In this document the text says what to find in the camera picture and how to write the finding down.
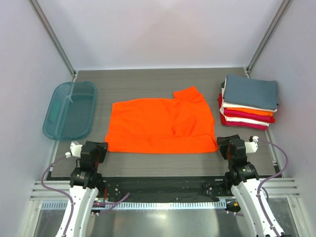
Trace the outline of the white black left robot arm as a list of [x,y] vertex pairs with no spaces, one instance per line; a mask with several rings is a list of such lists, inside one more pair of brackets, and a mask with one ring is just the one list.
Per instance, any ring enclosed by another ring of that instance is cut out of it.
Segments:
[[98,172],[103,163],[108,143],[87,141],[80,145],[72,142],[66,157],[76,157],[75,169],[70,175],[70,188],[66,193],[68,203],[57,237],[83,237],[95,198],[105,191],[105,183]]

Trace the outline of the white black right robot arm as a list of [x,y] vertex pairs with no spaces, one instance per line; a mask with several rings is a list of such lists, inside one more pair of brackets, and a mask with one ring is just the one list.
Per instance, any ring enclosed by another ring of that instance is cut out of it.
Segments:
[[247,159],[248,154],[257,152],[258,141],[257,136],[251,136],[248,142],[238,135],[217,137],[219,151],[229,168],[224,187],[236,198],[252,236],[285,237],[264,196],[263,184],[271,177],[260,181],[255,166]]

